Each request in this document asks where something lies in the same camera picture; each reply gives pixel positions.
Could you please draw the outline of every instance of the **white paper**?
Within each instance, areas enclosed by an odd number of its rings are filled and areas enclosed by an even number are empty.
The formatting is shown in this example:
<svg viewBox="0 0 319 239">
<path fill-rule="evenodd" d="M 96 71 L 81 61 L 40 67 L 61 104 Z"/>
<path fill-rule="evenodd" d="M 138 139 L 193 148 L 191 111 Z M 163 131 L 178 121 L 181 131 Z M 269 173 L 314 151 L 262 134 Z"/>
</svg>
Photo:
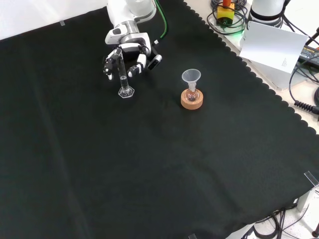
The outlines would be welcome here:
<svg viewBox="0 0 319 239">
<path fill-rule="evenodd" d="M 250 21 L 240 57 L 292 73 L 306 41 L 305 35 Z"/>
</svg>

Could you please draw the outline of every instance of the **white table surface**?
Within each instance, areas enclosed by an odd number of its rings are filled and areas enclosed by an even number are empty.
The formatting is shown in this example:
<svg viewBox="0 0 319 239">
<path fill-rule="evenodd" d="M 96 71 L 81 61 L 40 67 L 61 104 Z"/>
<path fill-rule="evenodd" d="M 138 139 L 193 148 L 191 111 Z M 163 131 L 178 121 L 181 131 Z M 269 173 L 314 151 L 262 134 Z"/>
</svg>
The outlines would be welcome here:
<svg viewBox="0 0 319 239">
<path fill-rule="evenodd" d="M 203 20 L 205 20 L 206 22 L 207 16 L 211 13 L 210 0 L 184 0 L 184 1 L 187 3 L 188 6 L 191 7 L 191 9 L 196 11 L 196 13 L 199 14 L 199 16 L 202 17 Z M 307 34 L 313 35 L 316 32 L 316 28 L 319 26 L 318 24 L 319 20 L 317 17 L 318 14 L 313 15 L 312 9 L 310 12 L 309 11 L 307 12 L 306 9 L 304 9 L 301 6 L 302 1 L 298 1 L 298 2 L 299 4 L 293 3 L 292 1 L 293 4 L 290 6 L 291 10 L 287 13 L 287 17 L 290 21 L 292 21 L 296 26 L 304 30 Z M 302 19 L 300 19 L 300 16 L 303 14 L 306 14 L 305 12 L 308 13 L 308 16 L 310 15 L 312 18 L 315 17 L 315 20 L 316 20 L 315 23 L 317 23 L 318 25 L 315 29 L 313 29 L 315 26 L 314 24 L 312 26 L 309 26 L 306 29 L 300 24 L 298 24 L 297 19 L 301 21 Z M 224 42 L 226 42 L 226 45 L 230 47 L 233 52 L 239 55 L 239 50 L 228 39 L 226 39 L 223 35 L 219 35 L 219 36 L 223 39 Z M 317 134 L 319 134 L 319 122 L 318 122 L 317 115 L 307 113 L 304 110 L 300 110 L 298 107 L 295 107 L 294 101 L 291 98 L 288 90 L 276 91 L 272 85 L 267 83 L 267 81 L 265 80 L 265 77 L 260 73 L 260 71 L 258 71 L 258 69 L 250 61 L 248 60 L 244 60 L 244 61 L 248 64 L 248 66 L 252 69 L 252 71 L 256 73 L 257 77 L 263 79 L 264 83 L 269 85 L 270 89 L 273 89 L 277 95 L 282 97 L 283 101 L 286 101 L 289 104 L 289 106 L 293 107 L 295 109 L 295 112 L 301 116 L 302 120 L 306 121 L 308 123 L 308 126 L 314 128 Z M 318 88 L 318 86 L 319 85 L 316 85 L 312 83 L 311 81 L 305 81 L 293 86 L 292 92 L 294 97 L 298 101 L 314 106 L 315 103 L 313 98 L 314 98 L 314 93 L 316 89 Z"/>
</svg>

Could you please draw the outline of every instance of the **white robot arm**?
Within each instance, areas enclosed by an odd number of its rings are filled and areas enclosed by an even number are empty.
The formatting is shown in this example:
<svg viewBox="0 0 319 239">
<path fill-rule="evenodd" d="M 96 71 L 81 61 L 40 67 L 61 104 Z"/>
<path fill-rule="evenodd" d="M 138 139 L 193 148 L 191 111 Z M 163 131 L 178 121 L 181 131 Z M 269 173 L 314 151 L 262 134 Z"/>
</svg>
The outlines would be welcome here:
<svg viewBox="0 0 319 239">
<path fill-rule="evenodd" d="M 290 0 L 254 0 L 249 13 L 249 21 L 281 27 L 282 16 Z"/>
<path fill-rule="evenodd" d="M 114 29 L 109 31 L 105 42 L 114 45 L 116 49 L 104 59 L 104 74 L 112 80 L 114 68 L 117 66 L 120 78 L 126 77 L 124 64 L 119 68 L 119 59 L 137 59 L 136 65 L 127 71 L 130 78 L 140 74 L 146 67 L 151 70 L 157 66 L 162 56 L 151 46 L 148 34 L 140 33 L 137 26 L 138 23 L 151 20 L 155 16 L 157 9 L 153 0 L 108 0 L 107 10 Z M 130 88 L 127 82 L 125 85 L 127 89 L 123 89 L 122 84 L 122 91 Z"/>
</svg>

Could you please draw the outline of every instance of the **black cloth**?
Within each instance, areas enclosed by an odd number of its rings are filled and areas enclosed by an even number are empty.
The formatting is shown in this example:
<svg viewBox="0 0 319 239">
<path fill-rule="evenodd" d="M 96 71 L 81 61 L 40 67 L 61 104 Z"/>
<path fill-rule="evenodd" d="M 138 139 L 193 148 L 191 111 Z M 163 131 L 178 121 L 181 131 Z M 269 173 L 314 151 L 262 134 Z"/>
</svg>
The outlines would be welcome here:
<svg viewBox="0 0 319 239">
<path fill-rule="evenodd" d="M 224 239 L 319 177 L 315 131 L 183 1 L 161 3 L 163 62 L 131 99 L 102 73 L 105 8 L 0 42 L 1 238 Z M 159 14 L 140 31 L 158 38 Z"/>
</svg>

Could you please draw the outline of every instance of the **funnel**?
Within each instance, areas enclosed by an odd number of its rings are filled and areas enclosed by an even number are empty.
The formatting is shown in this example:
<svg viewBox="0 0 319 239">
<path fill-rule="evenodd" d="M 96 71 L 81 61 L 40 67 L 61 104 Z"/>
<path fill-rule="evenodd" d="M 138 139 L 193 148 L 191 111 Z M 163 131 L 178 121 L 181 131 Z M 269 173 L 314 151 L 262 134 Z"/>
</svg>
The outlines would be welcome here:
<svg viewBox="0 0 319 239">
<path fill-rule="evenodd" d="M 199 70 L 189 69 L 184 71 L 181 77 L 183 81 L 188 83 L 189 90 L 194 92 L 196 90 L 196 82 L 199 80 L 200 76 L 201 73 Z"/>
<path fill-rule="evenodd" d="M 188 83 L 188 89 L 181 94 L 181 104 L 189 110 L 198 109 L 203 104 L 203 93 L 196 89 L 196 82 L 201 77 L 200 71 L 189 69 L 181 77 Z"/>
</svg>

